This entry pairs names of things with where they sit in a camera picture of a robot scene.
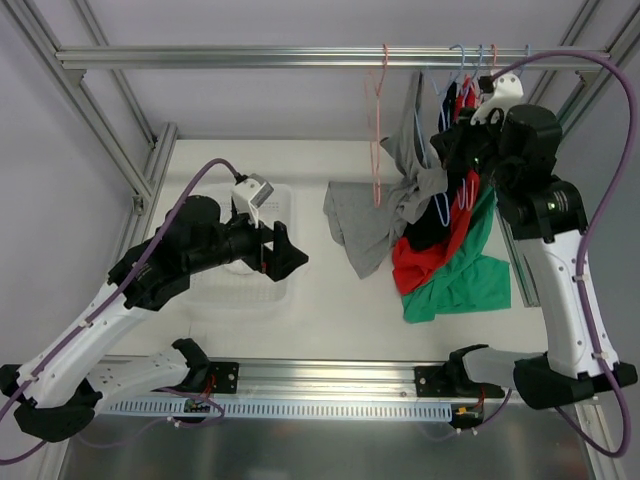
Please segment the blue hanger with grey top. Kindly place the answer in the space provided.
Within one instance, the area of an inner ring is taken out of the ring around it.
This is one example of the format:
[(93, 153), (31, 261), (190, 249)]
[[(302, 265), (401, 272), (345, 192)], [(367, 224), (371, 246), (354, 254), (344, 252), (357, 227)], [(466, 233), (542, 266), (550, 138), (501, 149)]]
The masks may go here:
[[(447, 92), (448, 89), (457, 82), (458, 77), (460, 76), (460, 74), (463, 71), (463, 67), (466, 61), (466, 49), (464, 46), (462, 46), (460, 43), (454, 44), (450, 47), (450, 50), (454, 50), (454, 49), (459, 49), (460, 50), (460, 54), (461, 54), (461, 60), (460, 60), (460, 66), (458, 68), (458, 71), (453, 74), (450, 73), (448, 76), (448, 80), (447, 83), (444, 87), (439, 87), (438, 83), (436, 82), (436, 80), (434, 79), (431, 70), (428, 67), (425, 67), (420, 75), (422, 78), (426, 77), (429, 82), (431, 83), (432, 86), (432, 91), (434, 93), (434, 95), (436, 96), (436, 99), (438, 101), (437, 105), (438, 105), (438, 119), (441, 123), (441, 125), (444, 127), (444, 130), (447, 130), (447, 128), (449, 127), (449, 121), (448, 121), (448, 117), (447, 114), (445, 113), (445, 109), (443, 106), (443, 103), (446, 99), (447, 96)], [(422, 114), (421, 114), (421, 108), (420, 107), (415, 107), (414, 108), (414, 121), (415, 121), (415, 126), (417, 128), (417, 133), (418, 133), (418, 143), (419, 143), (419, 147), (420, 147), (420, 152), (422, 153), (422, 157), (424, 160), (429, 160), (431, 158), (433, 159), (437, 159), (440, 164), (439, 166), (441, 168), (443, 168), (442, 164), (441, 164), (441, 159), (439, 157), (439, 153), (437, 152), (436, 147), (432, 144), (431, 141), (426, 141), (425, 138), (425, 133), (424, 133), (424, 129), (422, 126)], [(433, 195), (432, 200), (435, 203), (436, 206), (436, 211), (438, 213), (438, 217), (441, 223), (442, 227), (449, 227), (451, 225), (451, 211), (450, 211), (450, 202), (448, 200), (448, 197), (446, 195), (446, 192), (441, 192), (441, 193), (436, 193)]]

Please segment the grey tank top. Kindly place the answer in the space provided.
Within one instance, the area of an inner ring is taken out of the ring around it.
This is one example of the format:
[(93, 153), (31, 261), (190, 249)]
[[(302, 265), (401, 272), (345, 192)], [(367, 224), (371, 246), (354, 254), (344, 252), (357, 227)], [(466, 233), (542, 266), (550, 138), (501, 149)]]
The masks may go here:
[(364, 183), (331, 181), (327, 186), (323, 212), (331, 237), (361, 279), (378, 269), (405, 228), (448, 187), (447, 174), (421, 127), (423, 86), (424, 74), (413, 72), (400, 124), (380, 141), (400, 174), (397, 182), (380, 187), (380, 205), (374, 205), (373, 188)]

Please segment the pink wire hanger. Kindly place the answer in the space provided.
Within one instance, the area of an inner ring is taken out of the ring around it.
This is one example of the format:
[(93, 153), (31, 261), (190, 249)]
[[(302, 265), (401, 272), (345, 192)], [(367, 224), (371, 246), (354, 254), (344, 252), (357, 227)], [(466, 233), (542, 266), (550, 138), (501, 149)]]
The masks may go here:
[(386, 72), (389, 63), (389, 47), (382, 45), (383, 58), (381, 60), (380, 75), (377, 76), (370, 70), (363, 81), (366, 123), (370, 134), (369, 138), (369, 158), (372, 177), (372, 194), (375, 208), (379, 208), (382, 203), (381, 191), (381, 93), (384, 86)]

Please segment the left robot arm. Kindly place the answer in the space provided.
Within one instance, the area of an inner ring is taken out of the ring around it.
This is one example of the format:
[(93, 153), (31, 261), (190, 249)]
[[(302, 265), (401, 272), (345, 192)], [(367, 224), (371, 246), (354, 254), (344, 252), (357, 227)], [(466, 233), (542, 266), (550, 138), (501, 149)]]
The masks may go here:
[(187, 197), (153, 238), (112, 268), (94, 306), (55, 345), (28, 363), (2, 366), (1, 391), (17, 402), (13, 416), (23, 433), (57, 443), (129, 397), (165, 387), (190, 394), (212, 387), (216, 369), (190, 338), (118, 367), (99, 363), (130, 330), (186, 292), (195, 274), (241, 261), (278, 282), (308, 262), (284, 223), (254, 224), (246, 213), (221, 222), (220, 216), (214, 199)]

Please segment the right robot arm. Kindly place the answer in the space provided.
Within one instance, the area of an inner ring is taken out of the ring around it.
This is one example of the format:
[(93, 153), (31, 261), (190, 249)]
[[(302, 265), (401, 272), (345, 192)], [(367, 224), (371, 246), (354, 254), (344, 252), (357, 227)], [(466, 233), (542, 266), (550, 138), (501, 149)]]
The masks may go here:
[(588, 268), (578, 248), (588, 222), (578, 189), (554, 172), (563, 132), (555, 115), (536, 105), (493, 108), (489, 120), (464, 108), (452, 126), (431, 137), (443, 166), (476, 172), (493, 186), (499, 214), (532, 274), (543, 311), (548, 349), (518, 354), (483, 347), (446, 373), (448, 388), (466, 397), (488, 373), (516, 389), (536, 410), (561, 407), (638, 381), (634, 365), (611, 346), (600, 314), (583, 310), (578, 287)]

